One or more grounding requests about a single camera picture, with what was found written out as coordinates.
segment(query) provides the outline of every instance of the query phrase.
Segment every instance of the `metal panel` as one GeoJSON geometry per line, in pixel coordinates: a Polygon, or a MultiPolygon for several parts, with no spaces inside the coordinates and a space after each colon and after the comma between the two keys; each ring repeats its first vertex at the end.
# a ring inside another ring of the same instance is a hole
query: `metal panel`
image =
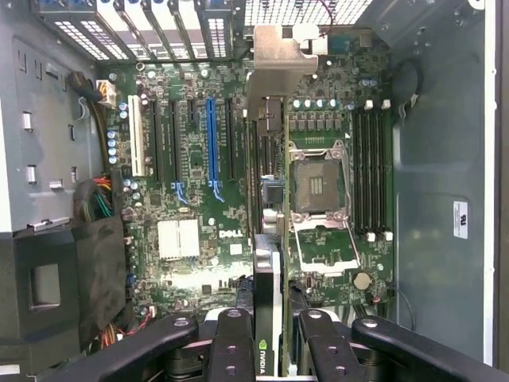
{"type": "MultiPolygon", "coordinates": [[[[491,298],[484,295],[484,17],[468,5],[461,22],[436,10],[421,49],[410,34],[393,57],[417,58],[424,72],[417,106],[394,126],[397,278],[419,333],[482,361],[491,298]],[[468,204],[467,239],[453,234],[455,201],[468,204]]],[[[398,320],[410,321],[403,303],[398,320]]]]}
{"type": "Polygon", "coordinates": [[[65,76],[79,70],[94,78],[92,62],[76,53],[29,14],[27,2],[2,3],[0,8],[0,232],[26,228],[44,219],[72,215],[71,166],[79,179],[100,171],[99,144],[89,121],[70,124],[80,116],[77,94],[67,89],[65,76]],[[31,114],[33,132],[23,124],[31,114]],[[35,165],[37,184],[26,179],[26,167],[35,165]],[[62,179],[63,189],[49,181],[62,179]]]}

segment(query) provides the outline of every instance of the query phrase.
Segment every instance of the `white sticker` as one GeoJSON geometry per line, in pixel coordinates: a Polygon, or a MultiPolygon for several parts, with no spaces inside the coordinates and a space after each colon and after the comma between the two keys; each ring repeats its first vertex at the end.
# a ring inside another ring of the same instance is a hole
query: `white sticker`
{"type": "Polygon", "coordinates": [[[453,203],[454,236],[468,239],[468,203],[455,201],[453,203]]]}
{"type": "Polygon", "coordinates": [[[242,255],[242,244],[230,244],[230,255],[242,255]]]}

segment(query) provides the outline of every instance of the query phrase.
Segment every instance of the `screw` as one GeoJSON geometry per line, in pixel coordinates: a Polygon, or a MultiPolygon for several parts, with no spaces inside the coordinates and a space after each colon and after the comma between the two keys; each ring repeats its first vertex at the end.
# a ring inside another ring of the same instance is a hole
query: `screw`
{"type": "Polygon", "coordinates": [[[321,312],[319,310],[310,310],[308,312],[308,315],[311,317],[311,318],[320,318],[321,317],[321,312]]]}
{"type": "Polygon", "coordinates": [[[178,318],[173,324],[175,326],[187,326],[189,325],[189,321],[185,318],[178,318]]]}
{"type": "Polygon", "coordinates": [[[242,314],[240,314],[240,312],[239,312],[238,310],[233,309],[233,310],[230,310],[230,311],[228,312],[228,315],[227,315],[227,316],[228,316],[228,317],[231,317],[231,318],[237,318],[237,317],[240,317],[241,315],[242,315],[242,314]]]}
{"type": "Polygon", "coordinates": [[[371,320],[370,318],[365,318],[361,322],[364,326],[371,329],[376,328],[379,325],[375,320],[371,320]]]}

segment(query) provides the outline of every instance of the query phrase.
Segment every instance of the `cable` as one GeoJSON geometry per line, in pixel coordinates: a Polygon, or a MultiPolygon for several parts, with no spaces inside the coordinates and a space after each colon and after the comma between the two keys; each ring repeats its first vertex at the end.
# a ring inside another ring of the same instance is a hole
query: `cable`
{"type": "Polygon", "coordinates": [[[330,8],[325,4],[325,0],[318,0],[321,2],[321,5],[325,8],[325,10],[328,13],[329,18],[331,19],[331,23],[328,25],[328,29],[325,32],[320,33],[319,37],[328,36],[332,32],[332,27],[334,26],[334,14],[332,14],[332,11],[330,8]]]}
{"type": "Polygon", "coordinates": [[[410,319],[412,320],[410,330],[413,332],[415,331],[415,328],[417,327],[417,323],[415,321],[415,314],[414,310],[412,309],[412,305],[410,304],[410,300],[406,297],[406,294],[403,293],[402,290],[396,287],[391,287],[394,292],[399,293],[399,295],[402,297],[403,301],[405,302],[406,307],[408,308],[408,313],[410,313],[410,319]]]}

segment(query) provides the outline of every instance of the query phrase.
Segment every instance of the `black ram slot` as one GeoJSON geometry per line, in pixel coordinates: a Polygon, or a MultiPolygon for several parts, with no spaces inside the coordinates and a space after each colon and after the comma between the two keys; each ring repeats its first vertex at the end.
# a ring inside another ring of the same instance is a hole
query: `black ram slot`
{"type": "Polygon", "coordinates": [[[169,145],[173,167],[171,182],[181,180],[181,136],[177,108],[177,101],[168,101],[169,145]]]}
{"type": "Polygon", "coordinates": [[[228,160],[228,178],[237,178],[237,166],[236,166],[236,144],[235,144],[235,125],[233,123],[233,106],[231,105],[231,99],[226,98],[224,101],[224,114],[226,119],[226,150],[228,160]]]}
{"type": "Polygon", "coordinates": [[[379,184],[379,161],[378,161],[378,114],[370,112],[370,155],[371,155],[371,229],[375,232],[380,227],[380,184],[379,184]]]}
{"type": "Polygon", "coordinates": [[[262,175],[267,175],[270,172],[270,144],[269,137],[262,137],[262,175]]]}
{"type": "Polygon", "coordinates": [[[379,172],[380,172],[380,225],[381,229],[387,228],[387,170],[386,170],[386,138],[385,138],[385,115],[379,116],[379,172]]]}
{"type": "Polygon", "coordinates": [[[153,132],[153,174],[157,182],[161,182],[165,177],[164,167],[164,139],[162,131],[161,112],[157,101],[150,101],[150,118],[153,132]]]}
{"type": "Polygon", "coordinates": [[[195,99],[188,99],[188,122],[189,123],[198,122],[195,99]]]}
{"type": "Polygon", "coordinates": [[[353,192],[354,192],[354,218],[356,223],[356,232],[362,233],[364,227],[363,218],[363,202],[362,202],[362,185],[361,185],[361,172],[362,160],[360,157],[361,151],[361,116],[359,112],[352,113],[353,118],[353,192]]]}
{"type": "Polygon", "coordinates": [[[368,124],[367,124],[367,115],[362,112],[361,114],[361,124],[360,128],[362,131],[361,134],[361,158],[363,163],[363,218],[364,218],[364,226],[363,229],[369,230],[371,227],[371,200],[370,200],[370,171],[369,171],[369,134],[368,134],[368,124]]]}

